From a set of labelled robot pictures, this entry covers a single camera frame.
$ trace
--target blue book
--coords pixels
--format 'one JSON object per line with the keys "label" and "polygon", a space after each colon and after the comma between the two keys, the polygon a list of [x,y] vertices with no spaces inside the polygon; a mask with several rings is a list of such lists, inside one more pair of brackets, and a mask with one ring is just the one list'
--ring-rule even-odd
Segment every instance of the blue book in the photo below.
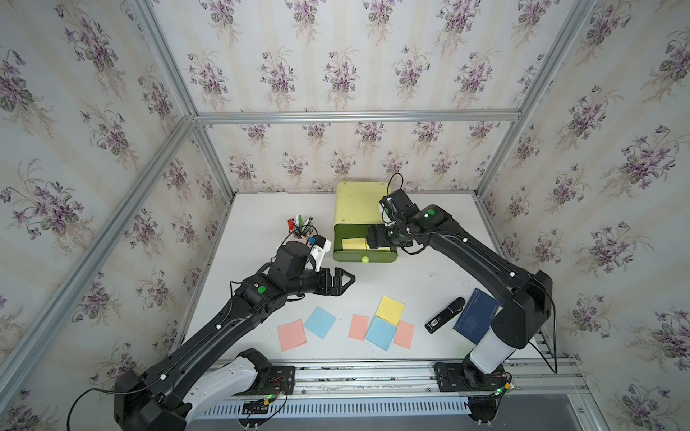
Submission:
{"label": "blue book", "polygon": [[479,344],[491,327],[491,319],[496,315],[499,307],[500,305],[494,298],[479,289],[475,289],[453,329],[474,344]]}

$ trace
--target sticky note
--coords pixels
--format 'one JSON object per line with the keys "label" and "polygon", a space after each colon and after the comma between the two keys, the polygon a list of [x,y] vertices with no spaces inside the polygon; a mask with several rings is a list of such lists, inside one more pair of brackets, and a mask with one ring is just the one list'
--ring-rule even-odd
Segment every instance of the sticky note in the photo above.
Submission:
{"label": "sticky note", "polygon": [[405,304],[384,295],[384,298],[379,304],[379,309],[376,310],[376,316],[387,321],[391,325],[397,325],[404,308]]}
{"label": "sticky note", "polygon": [[325,312],[323,308],[316,307],[316,310],[311,314],[309,320],[306,321],[304,327],[316,334],[320,339],[324,339],[334,323],[335,317]]}
{"label": "sticky note", "polygon": [[352,315],[352,324],[350,324],[350,337],[353,340],[364,341],[366,335],[366,325],[369,323],[367,316],[360,316],[359,314]]}
{"label": "sticky note", "polygon": [[343,239],[343,250],[370,250],[365,238]]}
{"label": "sticky note", "polygon": [[415,334],[415,326],[412,323],[400,321],[397,324],[397,331],[395,331],[394,344],[398,344],[406,349],[412,347],[412,336]]}
{"label": "sticky note", "polygon": [[393,337],[395,337],[395,326],[380,317],[374,317],[374,321],[371,322],[371,326],[366,332],[365,338],[381,349],[388,350],[393,341]]}
{"label": "sticky note", "polygon": [[283,352],[306,344],[302,321],[296,320],[287,325],[279,326],[278,339],[280,340],[280,350]]}

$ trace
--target purple flower pattern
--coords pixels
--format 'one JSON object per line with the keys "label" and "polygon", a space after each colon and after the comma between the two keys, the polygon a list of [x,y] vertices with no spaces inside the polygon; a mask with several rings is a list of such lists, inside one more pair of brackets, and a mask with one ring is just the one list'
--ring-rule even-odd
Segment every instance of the purple flower pattern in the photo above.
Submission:
{"label": "purple flower pattern", "polygon": [[346,178],[357,161],[345,151],[334,151],[333,158],[328,161],[328,164],[333,169],[334,177]]}
{"label": "purple flower pattern", "polygon": [[455,165],[457,165],[455,154],[451,154],[448,150],[439,151],[436,154],[436,158],[431,161],[431,175],[436,179],[436,182],[439,182]]}
{"label": "purple flower pattern", "polygon": [[140,280],[141,285],[136,289],[137,295],[144,300],[144,309],[159,307],[168,311],[168,306],[175,306],[175,293],[166,287],[163,279],[166,273],[154,268],[151,277]]}
{"label": "purple flower pattern", "polygon": [[544,262],[560,263],[561,256],[565,253],[560,246],[561,240],[562,235],[556,229],[551,229],[548,232],[539,232],[537,245],[534,246],[531,252],[531,266],[539,268]]}
{"label": "purple flower pattern", "polygon": [[592,27],[587,30],[587,34],[580,40],[575,55],[580,56],[578,65],[589,63],[591,59],[597,58],[596,53],[602,49],[604,40],[611,36],[617,28],[625,28],[630,22],[631,2],[629,0],[604,0],[597,2],[589,18],[589,25]]}
{"label": "purple flower pattern", "polygon": [[522,76],[517,81],[518,84],[522,84],[522,88],[513,95],[513,105],[519,106],[524,100],[525,96],[527,95],[527,91],[532,86],[532,82],[534,82],[534,78],[537,77],[537,72],[539,72],[539,67],[541,66],[543,59],[544,55],[539,54],[535,63],[529,65],[529,67],[522,73]]}
{"label": "purple flower pattern", "polygon": [[161,256],[163,231],[157,232],[158,223],[152,217],[153,212],[141,209],[141,214],[134,216],[132,225],[125,231],[124,238],[129,240],[132,248],[141,244],[141,251],[149,258],[153,258],[153,253]]}
{"label": "purple flower pattern", "polygon": [[678,30],[669,35],[673,39],[666,45],[666,54],[669,58],[662,61],[658,70],[652,69],[644,88],[651,88],[653,94],[643,103],[650,101],[661,102],[665,96],[673,95],[674,86],[682,87],[683,79],[690,68],[690,28]]}
{"label": "purple flower pattern", "polygon": [[570,335],[579,337],[587,332],[597,332],[603,339],[611,335],[609,330],[615,326],[607,316],[611,304],[604,299],[604,295],[586,297],[580,294],[575,304],[577,308],[568,310],[566,315],[565,329]]}
{"label": "purple flower pattern", "polygon": [[453,178],[451,183],[444,187],[444,190],[470,190],[470,186],[461,179]]}
{"label": "purple flower pattern", "polygon": [[530,156],[536,156],[541,150],[541,146],[544,144],[539,138],[539,128],[536,128],[534,124],[531,124],[526,131],[520,133],[520,138],[517,140],[517,149],[515,149],[515,154],[513,154],[513,169],[520,169],[524,165],[524,162]]}
{"label": "purple flower pattern", "polygon": [[40,169],[38,160],[29,162],[25,170],[21,163],[17,176],[21,187],[7,187],[0,192],[0,200],[20,208],[12,211],[13,222],[8,226],[26,229],[30,240],[37,239],[42,232],[51,231],[55,238],[53,248],[71,256],[73,248],[86,250],[96,236],[91,228],[93,217],[85,219],[79,215],[84,207],[72,198],[73,188],[64,187],[57,181],[44,181],[33,175]]}
{"label": "purple flower pattern", "polygon": [[306,131],[306,138],[309,145],[314,145],[314,149],[318,150],[324,146],[324,133],[326,128],[330,127],[331,123],[310,123],[302,124],[302,128]]}
{"label": "purple flower pattern", "polygon": [[417,156],[426,154],[429,148],[433,148],[433,143],[438,141],[438,135],[443,132],[443,123],[429,121],[428,123],[417,123],[412,130],[415,140],[412,141],[412,150],[417,152]]}
{"label": "purple flower pattern", "polygon": [[676,166],[680,144],[690,146],[690,134],[670,137],[671,129],[659,125],[654,134],[635,137],[633,144],[621,149],[626,162],[609,168],[602,178],[608,178],[601,192],[612,197],[623,193],[633,197],[633,186],[646,190],[656,179],[666,181],[671,168]]}
{"label": "purple flower pattern", "polygon": [[216,66],[213,59],[218,55],[215,51],[204,50],[201,56],[194,53],[187,54],[192,63],[188,72],[191,75],[190,82],[201,86],[201,102],[210,106],[214,111],[223,110],[228,88],[225,85],[227,78],[223,70]]}
{"label": "purple flower pattern", "polygon": [[467,140],[467,146],[471,147],[470,150],[479,148],[484,143],[484,138],[486,138],[489,132],[500,125],[500,121],[470,121],[470,136]]}
{"label": "purple flower pattern", "polygon": [[[19,393],[19,400],[25,401],[31,395],[30,390],[22,390]],[[26,405],[20,403],[12,404],[5,417],[5,431],[57,431],[60,427],[60,418],[57,409],[49,411],[47,408],[40,413]]]}
{"label": "purple flower pattern", "polygon": [[220,224],[216,220],[209,220],[208,224],[204,228],[204,232],[206,232],[206,238],[209,241],[213,241],[215,238],[216,234],[218,233],[218,227]]}
{"label": "purple flower pattern", "polygon": [[379,148],[379,142],[384,134],[383,123],[357,123],[355,134],[359,135],[357,149],[362,151],[364,156],[371,154]]}
{"label": "purple flower pattern", "polygon": [[316,12],[318,12],[319,1],[321,3],[326,3],[326,0],[285,0],[285,5],[294,10],[293,27],[297,33],[297,37],[302,36],[304,38],[305,46],[309,46],[310,43],[316,40],[316,35],[318,31],[316,26]]}
{"label": "purple flower pattern", "polygon": [[389,150],[386,153],[386,158],[381,160],[381,165],[386,170],[387,177],[392,174],[400,173],[402,168],[409,163],[410,161],[407,159],[407,154],[400,154],[398,150]]}
{"label": "purple flower pattern", "polygon": [[526,186],[514,190],[511,194],[511,201],[506,207],[506,215],[508,216],[506,223],[513,223],[519,215],[529,214],[529,207],[531,206],[529,190],[526,189]]}
{"label": "purple flower pattern", "polygon": [[317,192],[317,193],[325,193],[325,192],[333,192],[335,189],[331,184],[324,183],[324,180],[316,180],[313,179],[311,181],[311,186],[309,186],[309,191],[310,192]]}
{"label": "purple flower pattern", "polygon": [[559,3],[560,0],[518,1],[517,10],[520,11],[520,15],[517,18],[517,24],[513,26],[514,32],[511,37],[511,39],[519,39],[517,46],[529,42],[529,39],[535,34],[539,20],[546,14],[546,9]]}
{"label": "purple flower pattern", "polygon": [[114,345],[110,358],[96,364],[97,371],[92,377],[89,377],[89,383],[93,386],[99,386],[101,389],[112,390],[115,381],[127,371],[139,371],[141,366],[137,364],[130,353],[131,348],[131,343],[124,343],[121,347],[117,347],[117,344]]}
{"label": "purple flower pattern", "polygon": [[261,64],[261,82],[270,84],[270,90],[266,91],[266,96],[269,103],[275,102],[279,111],[290,108],[290,102],[293,100],[290,93],[295,91],[297,76],[288,64],[287,57],[290,54],[292,51],[285,48],[280,48],[275,55],[270,52],[262,54],[264,63]]}
{"label": "purple flower pattern", "polygon": [[551,189],[546,198],[546,202],[549,204],[546,210],[560,212],[566,202],[583,200],[584,191],[590,188],[588,184],[582,182],[583,178],[584,169],[578,167],[577,163],[564,172],[559,171],[555,180],[555,187]]}
{"label": "purple flower pattern", "polygon": [[156,334],[156,341],[151,344],[151,347],[160,353],[160,359],[164,359],[175,350],[175,339],[178,332],[177,321],[173,320],[172,323],[166,323],[166,327]]}
{"label": "purple flower pattern", "polygon": [[184,170],[184,163],[177,157],[168,164],[168,170],[163,172],[163,179],[168,186],[168,190],[175,188],[177,198],[182,201],[189,202],[191,190],[187,182],[187,172]]}
{"label": "purple flower pattern", "polygon": [[328,101],[333,101],[336,110],[344,109],[348,101],[353,99],[355,92],[355,80],[359,78],[357,68],[353,64],[352,57],[358,52],[347,48],[342,54],[336,51],[328,53],[329,61],[324,67],[324,82],[330,84],[328,89]]}
{"label": "purple flower pattern", "polygon": [[[98,280],[102,279],[104,274],[98,273]],[[120,317],[120,307],[122,304],[117,297],[112,296],[106,292],[106,288],[100,281],[93,281],[86,293],[81,297],[77,304],[77,309],[72,315],[72,322],[81,322],[86,317],[92,320],[92,325],[103,323],[108,326],[108,317],[110,313],[115,313]]]}
{"label": "purple flower pattern", "polygon": [[520,248],[520,237],[517,232],[513,232],[512,235],[506,235],[501,241],[501,247],[506,252],[508,259],[513,262],[520,260],[520,255],[522,254],[522,249]]}
{"label": "purple flower pattern", "polygon": [[362,5],[369,11],[366,27],[369,38],[376,38],[376,45],[388,38],[390,30],[388,22],[391,20],[393,7],[402,0],[362,0]]}
{"label": "purple flower pattern", "polygon": [[271,180],[262,180],[259,191],[262,193],[283,193],[285,187],[282,184],[274,183]]}
{"label": "purple flower pattern", "polygon": [[479,55],[479,52],[470,53],[469,64],[463,64],[455,77],[455,82],[462,84],[453,92],[453,103],[457,105],[457,109],[467,108],[473,101],[479,100],[478,93],[483,92],[486,83],[491,80],[491,57],[499,52],[491,48],[483,55]]}
{"label": "purple flower pattern", "polygon": [[[0,310],[7,302],[8,300],[0,295]],[[24,336],[26,324],[17,322],[23,311],[24,307],[20,306],[17,311],[0,316],[0,355],[7,356],[12,353],[17,342]]]}
{"label": "purple flower pattern", "polygon": [[38,120],[46,134],[53,137],[55,120],[49,117],[52,108],[39,105],[43,97],[36,97],[26,87],[26,80],[21,77],[20,67],[26,62],[15,50],[8,50],[0,66],[0,108],[11,115],[5,117],[10,123],[19,122],[29,135],[35,131],[34,119]]}
{"label": "purple flower pattern", "polygon": [[169,91],[154,75],[156,66],[151,64],[146,69],[146,76],[139,77],[137,82],[144,88],[143,98],[149,114],[157,114],[160,126],[166,132],[172,132],[177,125],[177,116],[173,114],[173,103]]}
{"label": "purple flower pattern", "polygon": [[690,370],[690,320],[688,312],[672,307],[665,312],[655,312],[656,325],[630,328],[633,334],[642,334],[627,346],[646,363],[656,362],[666,372],[669,363],[678,371]]}
{"label": "purple flower pattern", "polygon": [[254,165],[249,161],[250,156],[242,154],[239,157],[230,156],[228,167],[230,173],[237,175],[237,179],[245,186],[250,187],[257,178],[257,171]]}
{"label": "purple flower pattern", "polygon": [[94,79],[101,84],[103,91],[108,94],[110,89],[122,99],[122,94],[127,93],[126,84],[122,79],[125,72],[115,67],[119,58],[110,47],[112,38],[103,31],[101,24],[89,18],[88,14],[76,5],[59,4],[54,9],[67,25],[63,39],[74,45],[77,61],[91,61],[95,69]]}
{"label": "purple flower pattern", "polygon": [[201,267],[194,266],[190,259],[187,264],[187,274],[182,279],[182,284],[187,289],[188,294],[194,293],[197,289],[197,284],[199,283],[199,277],[201,276]]}
{"label": "purple flower pattern", "polygon": [[192,215],[182,214],[181,217],[174,217],[172,219],[172,230],[177,234],[177,242],[185,243],[192,250],[199,247],[199,235],[194,231],[192,225]]}
{"label": "purple flower pattern", "polygon": [[91,129],[91,145],[103,150],[109,150],[115,156],[115,162],[128,169],[132,166],[138,170],[137,162],[139,156],[133,143],[125,137],[123,124],[125,119],[119,113],[108,109],[107,104],[103,110],[98,107],[89,106],[88,111],[80,111],[81,119]]}
{"label": "purple flower pattern", "polygon": [[474,17],[479,15],[481,0],[442,0],[442,7],[436,17],[445,20],[442,29],[436,33],[435,46],[441,45],[441,56],[453,54],[457,46],[464,43],[463,35],[472,31]]}
{"label": "purple flower pattern", "polygon": [[666,400],[671,398],[670,389],[660,386],[649,389],[634,379],[628,386],[628,392],[622,397],[616,392],[615,398],[609,399],[609,403],[618,411],[614,419],[621,428],[634,425],[654,431],[682,431],[680,423],[674,418],[681,410],[681,405]]}
{"label": "purple flower pattern", "polygon": [[584,245],[578,248],[582,255],[575,265],[582,266],[585,273],[593,272],[598,277],[599,268],[611,274],[616,268],[623,268],[625,271],[628,263],[633,261],[634,251],[637,247],[643,250],[654,251],[649,244],[649,238],[642,235],[630,235],[630,226],[621,221],[615,228],[602,225],[601,230],[592,232],[594,245]]}
{"label": "purple flower pattern", "polygon": [[247,141],[259,150],[268,147],[268,140],[266,139],[266,129],[270,124],[243,124],[240,128],[247,133]]}
{"label": "purple flower pattern", "polygon": [[403,190],[406,192],[423,192],[424,191],[424,180],[420,179],[418,181],[405,181],[405,186]]}
{"label": "purple flower pattern", "polygon": [[601,129],[609,103],[623,100],[617,93],[617,90],[613,90],[603,94],[600,86],[593,86],[588,96],[580,97],[569,110],[573,119],[558,130],[560,139],[556,146],[562,146],[563,151],[571,147],[579,148],[579,139],[586,141],[592,132]]}
{"label": "purple flower pattern", "polygon": [[233,7],[241,2],[242,0],[199,0],[199,5],[211,12],[211,26],[216,30],[218,38],[225,37],[225,42],[230,47],[237,42]]}
{"label": "purple flower pattern", "polygon": [[213,178],[209,174],[197,174],[197,186],[199,187],[199,196],[205,199],[212,207],[216,206],[216,196],[213,190]]}
{"label": "purple flower pattern", "polygon": [[283,151],[283,160],[280,162],[280,166],[287,171],[288,177],[295,183],[299,184],[302,182],[304,167],[308,164],[305,156],[295,154],[293,151]]}
{"label": "purple flower pattern", "polygon": [[412,50],[405,45],[402,48],[400,60],[393,64],[395,74],[397,75],[397,96],[403,97],[403,102],[412,99],[417,92],[417,84],[422,73],[428,72],[431,68],[431,63],[426,60],[426,56],[431,55],[430,52],[420,53],[419,48],[412,46]]}

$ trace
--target floral wallpaper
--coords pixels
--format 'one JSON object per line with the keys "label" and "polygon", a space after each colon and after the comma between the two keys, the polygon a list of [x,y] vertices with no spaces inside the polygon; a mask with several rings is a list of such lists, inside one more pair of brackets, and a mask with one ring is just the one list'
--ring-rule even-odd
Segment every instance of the floral wallpaper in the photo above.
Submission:
{"label": "floral wallpaper", "polygon": [[[0,361],[180,119],[126,1],[0,2]],[[186,142],[0,429],[64,429],[80,392],[170,348],[221,225],[218,187]],[[76,428],[112,427],[112,399],[82,402]]]}
{"label": "floral wallpaper", "polygon": [[208,133],[240,192],[332,192],[340,181],[473,190],[508,122],[216,125]]}
{"label": "floral wallpaper", "polygon": [[517,108],[573,4],[152,2],[199,112]]}
{"label": "floral wallpaper", "polygon": [[[177,187],[170,185],[169,172]],[[158,362],[173,347],[224,210],[217,182],[196,145],[187,141],[26,384],[31,397],[19,395],[0,429],[21,425],[27,418],[18,415],[31,409],[43,413],[27,414],[35,422],[27,430],[63,429],[72,401],[85,389],[111,389],[127,370]],[[3,292],[3,349],[26,330],[14,325],[18,316],[11,311],[22,313],[24,303]],[[110,397],[84,397],[76,411],[75,428],[114,425]]]}
{"label": "floral wallpaper", "polygon": [[485,199],[612,430],[690,430],[688,19],[600,0]]}

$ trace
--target white table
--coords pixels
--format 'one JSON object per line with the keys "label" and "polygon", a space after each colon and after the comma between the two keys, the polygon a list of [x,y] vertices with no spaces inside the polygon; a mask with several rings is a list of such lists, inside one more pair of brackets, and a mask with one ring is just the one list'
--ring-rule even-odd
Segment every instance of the white table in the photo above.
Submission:
{"label": "white table", "polygon": [[[420,209],[436,204],[453,215],[475,238],[493,249],[489,234],[469,194],[410,194]],[[319,233],[333,240],[334,194],[239,194],[220,239],[217,254],[208,273],[186,338],[201,329],[230,298],[229,281],[241,281],[256,272],[276,251],[288,234],[287,219],[296,214],[314,217]],[[469,299],[475,288],[486,289],[443,254],[428,248],[415,256],[401,250],[394,263],[346,263],[324,259],[325,268],[339,266],[354,274],[357,281],[340,297],[308,294],[287,303],[255,330],[249,332],[222,357],[232,360],[248,348],[257,348],[270,361],[319,361],[353,359],[461,359],[473,347],[454,331],[455,317],[433,335],[424,324],[457,297]],[[402,320],[415,325],[410,350],[391,344],[384,351],[368,341],[348,338],[353,314],[369,317],[369,324],[383,295],[405,304]],[[321,340],[305,330],[307,344],[282,352],[277,327],[307,319],[319,306],[337,318],[326,338]],[[515,352],[514,359],[538,359],[530,346]]]}

